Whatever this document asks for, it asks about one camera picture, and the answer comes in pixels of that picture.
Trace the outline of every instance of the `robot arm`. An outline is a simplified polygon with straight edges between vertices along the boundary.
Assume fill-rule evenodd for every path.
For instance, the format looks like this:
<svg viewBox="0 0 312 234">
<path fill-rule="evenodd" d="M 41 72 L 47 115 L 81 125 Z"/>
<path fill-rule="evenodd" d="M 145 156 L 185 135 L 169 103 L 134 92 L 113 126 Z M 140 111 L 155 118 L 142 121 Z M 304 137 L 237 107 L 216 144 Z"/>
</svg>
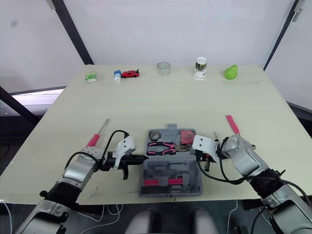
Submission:
<svg viewBox="0 0 312 234">
<path fill-rule="evenodd" d="M 122 169 L 123 179 L 128 178 L 128 165 L 142 164 L 146 156 L 132 155 L 135 150 L 135 142 L 131 136 L 127 136 L 116 148 L 116 152 L 108 152 L 101 161 L 104 149 L 93 146 L 85 147 L 82 152 L 93 156 L 101 163 L 101 171 Z M 76 200 L 84 189 L 94 171 L 99 165 L 87 155 L 79 154 L 71 163 L 49 191 L 42 191 L 44 197 L 26 220 L 21 224 L 15 234 L 63 234 L 66 228 L 61 224 L 66 221 L 70 212 L 77 206 Z"/>
<path fill-rule="evenodd" d="M 214 150 L 208 147 L 211 141 L 206 137 L 195 136 L 193 148 L 197 151 L 197 158 L 201 158 L 198 154 L 209 154 L 215 159 L 218 141 Z M 222 155 L 229 158 L 243 176 L 250 177 L 249 183 L 261 196 L 262 203 L 272 211 L 273 227 L 277 233 L 311 232 L 311 208 L 288 184 L 280 181 L 281 174 L 270 169 L 254 149 L 255 146 L 241 136 L 234 135 L 225 141 Z M 276 177 L 276 180 L 266 180 L 265 177 Z"/>
</svg>

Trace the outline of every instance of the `pink screwdriver handle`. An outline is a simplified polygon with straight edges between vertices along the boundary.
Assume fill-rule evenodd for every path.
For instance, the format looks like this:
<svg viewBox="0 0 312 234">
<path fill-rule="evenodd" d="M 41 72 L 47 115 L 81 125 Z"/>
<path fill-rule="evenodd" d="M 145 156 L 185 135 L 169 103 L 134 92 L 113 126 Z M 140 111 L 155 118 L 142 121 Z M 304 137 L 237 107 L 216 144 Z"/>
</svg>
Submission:
<svg viewBox="0 0 312 234">
<path fill-rule="evenodd" d="M 237 135 L 240 134 L 238 126 L 236 125 L 236 123 L 234 122 L 234 119 L 231 115 L 226 116 L 226 119 L 228 120 L 233 132 Z"/>
<path fill-rule="evenodd" d="M 88 146 L 95 146 L 98 139 L 99 139 L 100 135 L 99 134 L 94 134 L 94 136 L 91 138 L 91 140 L 89 141 L 89 143 L 87 144 Z"/>
</svg>

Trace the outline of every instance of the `green box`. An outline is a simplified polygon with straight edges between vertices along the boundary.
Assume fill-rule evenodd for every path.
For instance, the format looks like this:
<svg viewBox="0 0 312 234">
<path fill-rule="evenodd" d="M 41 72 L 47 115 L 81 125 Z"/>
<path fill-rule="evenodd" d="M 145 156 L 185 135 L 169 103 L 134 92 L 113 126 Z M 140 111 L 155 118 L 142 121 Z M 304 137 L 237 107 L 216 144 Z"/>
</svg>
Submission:
<svg viewBox="0 0 312 234">
<path fill-rule="evenodd" d="M 98 80 L 98 73 L 97 72 L 87 72 L 85 81 L 87 83 L 97 82 Z"/>
</svg>

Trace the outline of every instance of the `paper cup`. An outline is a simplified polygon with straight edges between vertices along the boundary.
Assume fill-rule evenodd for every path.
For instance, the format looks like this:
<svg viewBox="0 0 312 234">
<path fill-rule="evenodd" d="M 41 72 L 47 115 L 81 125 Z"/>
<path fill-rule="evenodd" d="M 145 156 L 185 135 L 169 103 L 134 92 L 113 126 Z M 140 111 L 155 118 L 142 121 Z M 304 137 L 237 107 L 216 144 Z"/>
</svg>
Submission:
<svg viewBox="0 0 312 234">
<path fill-rule="evenodd" d="M 198 57 L 196 59 L 196 65 L 194 69 L 194 77 L 198 80 L 206 78 L 207 72 L 207 59 L 204 57 Z"/>
</svg>

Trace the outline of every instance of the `gray tool case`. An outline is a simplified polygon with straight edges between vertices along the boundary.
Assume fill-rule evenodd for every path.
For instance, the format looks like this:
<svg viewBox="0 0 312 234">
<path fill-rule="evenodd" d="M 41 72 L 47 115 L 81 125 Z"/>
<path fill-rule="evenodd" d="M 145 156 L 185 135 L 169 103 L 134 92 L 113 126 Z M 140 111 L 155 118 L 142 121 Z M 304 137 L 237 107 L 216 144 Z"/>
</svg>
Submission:
<svg viewBox="0 0 312 234">
<path fill-rule="evenodd" d="M 148 132 L 146 152 L 161 152 L 168 148 L 164 146 L 149 147 L 151 132 L 160 132 L 161 137 L 156 142 L 172 142 L 180 145 L 181 131 L 193 131 L 194 129 L 177 129 L 176 124 L 168 124 L 167 129 L 151 129 Z M 201 174 L 198 168 L 195 151 L 192 145 L 188 145 L 186 152 L 176 152 L 174 155 L 149 156 L 143 163 L 139 197 L 160 198 L 175 196 L 199 196 L 202 194 Z M 180 185 L 169 185 L 179 182 Z"/>
</svg>

